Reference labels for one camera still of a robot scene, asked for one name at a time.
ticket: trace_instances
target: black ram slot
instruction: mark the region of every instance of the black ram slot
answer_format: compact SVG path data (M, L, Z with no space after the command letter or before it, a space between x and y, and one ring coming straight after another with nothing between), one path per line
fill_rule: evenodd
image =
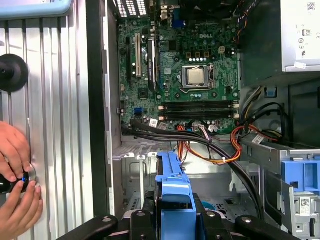
M233 113L229 110L222 111L184 111L184 112L166 112L162 115L168 121L180 120L207 120L207 119L228 119Z
M164 110L184 111L189 109L228 109L232 108L233 101L182 101L163 102Z
M126 45L126 80L129 84L132 83L132 70L131 70L131 42L130 37L125 38Z

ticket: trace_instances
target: blue plastic bracket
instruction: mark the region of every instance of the blue plastic bracket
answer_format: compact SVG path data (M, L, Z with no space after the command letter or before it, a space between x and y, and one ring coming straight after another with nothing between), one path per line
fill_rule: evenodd
M320 160L282 161L282 180L293 186L294 192L311 192L320 196Z
M178 156L170 152L159 152L163 175L155 181L162 183L162 202L185 204L187 207L161 210L161 239L196 239L196 204L188 176L181 169Z
M73 6L74 0L59 0L51 3L3 6L0 3L0 20L61 17Z

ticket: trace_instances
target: expansion slot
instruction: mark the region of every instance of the expansion slot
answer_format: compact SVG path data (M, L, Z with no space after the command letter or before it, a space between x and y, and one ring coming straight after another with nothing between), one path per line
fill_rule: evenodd
M164 112L159 116L160 121L182 121L189 119L207 120L207 119L228 119L233 116L230 110L220 111L183 111L183 112Z
M156 91L156 46L153 38L148 41L148 85L151 92Z
M141 78L141 36L140 33L135 34L135 75Z
M180 101L163 102L158 109L181 112L189 109L229 109L232 107L234 107L234 101Z
M132 71L131 71L131 41L130 37L125 38L126 46L126 80L129 84L132 82Z

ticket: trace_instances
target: white label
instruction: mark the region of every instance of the white label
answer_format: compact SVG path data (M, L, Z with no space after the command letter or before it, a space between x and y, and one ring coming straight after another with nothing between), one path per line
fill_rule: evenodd
M296 17L298 20L295 26L296 59L319 59L320 0L300 0L295 7L298 10Z
M158 126L158 129L167 130L168 124L161 122Z
M165 68L164 69L164 74L165 75L170 75L171 74L171 68Z
M300 198L300 215L310 216L310 197Z
M306 69L307 68L307 64L296 61L294 63L294 67L297 68L297 69Z
M258 134L253 140L252 142L254 144L260 144L265 138L263 136L261 136L260 134Z
M158 120L157 119L150 119L150 124L149 124L150 127L153 127L153 128L157 128L158 126Z
M213 133L218 131L218 127L216 125L210 125L208 130Z

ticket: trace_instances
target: ribbed metal panel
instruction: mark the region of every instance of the ribbed metal panel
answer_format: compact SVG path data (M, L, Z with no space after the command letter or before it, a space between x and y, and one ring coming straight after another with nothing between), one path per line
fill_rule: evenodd
M0 22L0 54L16 54L28 84L2 93L3 120L29 138L44 200L19 240L55 240L93 218L85 0L70 16Z

